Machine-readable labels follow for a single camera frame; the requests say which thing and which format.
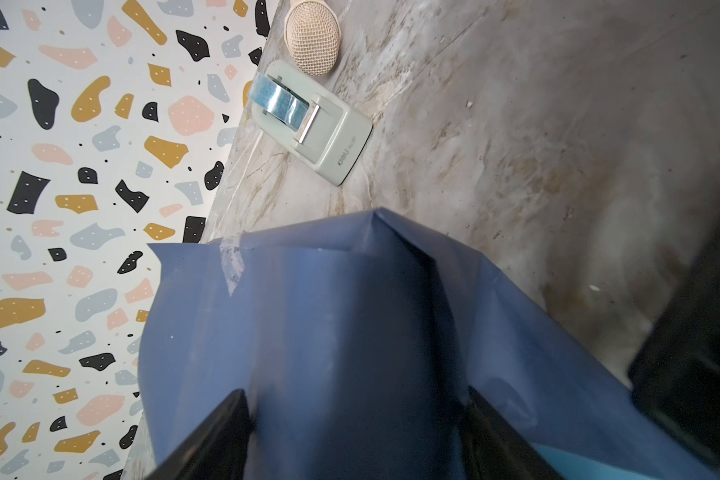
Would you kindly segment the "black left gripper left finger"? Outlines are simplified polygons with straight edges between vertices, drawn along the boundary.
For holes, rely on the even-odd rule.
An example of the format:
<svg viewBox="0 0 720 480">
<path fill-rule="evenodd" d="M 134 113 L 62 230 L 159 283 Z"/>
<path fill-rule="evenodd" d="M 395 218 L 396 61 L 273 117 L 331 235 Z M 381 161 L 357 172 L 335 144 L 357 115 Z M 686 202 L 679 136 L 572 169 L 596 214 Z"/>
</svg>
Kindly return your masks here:
<svg viewBox="0 0 720 480">
<path fill-rule="evenodd" d="M 147 479 L 243 479 L 253 427 L 245 391 L 234 390 Z"/>
</svg>

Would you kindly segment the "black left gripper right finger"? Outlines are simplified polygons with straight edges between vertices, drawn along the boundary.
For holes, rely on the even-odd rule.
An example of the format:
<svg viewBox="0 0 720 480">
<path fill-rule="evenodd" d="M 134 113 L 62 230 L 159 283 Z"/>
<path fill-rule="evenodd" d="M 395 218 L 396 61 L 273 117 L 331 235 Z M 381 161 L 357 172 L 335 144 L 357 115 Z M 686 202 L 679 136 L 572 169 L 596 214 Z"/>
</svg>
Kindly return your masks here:
<svg viewBox="0 0 720 480">
<path fill-rule="evenodd" d="M 563 477 L 472 386 L 460 422 L 462 462 L 469 480 Z"/>
</svg>

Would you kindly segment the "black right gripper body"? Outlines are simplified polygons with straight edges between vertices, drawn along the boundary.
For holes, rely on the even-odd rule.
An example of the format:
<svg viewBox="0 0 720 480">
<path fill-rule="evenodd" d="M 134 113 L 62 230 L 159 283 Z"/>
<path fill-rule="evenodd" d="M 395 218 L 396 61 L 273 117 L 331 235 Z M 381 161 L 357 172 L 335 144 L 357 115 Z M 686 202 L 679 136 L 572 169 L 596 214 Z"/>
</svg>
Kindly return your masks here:
<svg viewBox="0 0 720 480">
<path fill-rule="evenodd" d="M 633 402 L 720 470 L 720 220 L 628 369 Z"/>
</svg>

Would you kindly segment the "blue wrapping paper sheet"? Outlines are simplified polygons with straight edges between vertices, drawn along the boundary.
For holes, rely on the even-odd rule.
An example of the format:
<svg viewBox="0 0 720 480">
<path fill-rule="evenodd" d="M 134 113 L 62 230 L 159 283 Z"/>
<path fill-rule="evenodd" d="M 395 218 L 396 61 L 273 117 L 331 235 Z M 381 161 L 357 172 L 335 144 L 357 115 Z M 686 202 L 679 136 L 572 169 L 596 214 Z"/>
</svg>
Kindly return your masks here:
<svg viewBox="0 0 720 480">
<path fill-rule="evenodd" d="M 243 389 L 243 479 L 467 479 L 472 386 L 563 478 L 714 477 L 484 254 L 391 211 L 152 251 L 157 465 Z"/>
</svg>

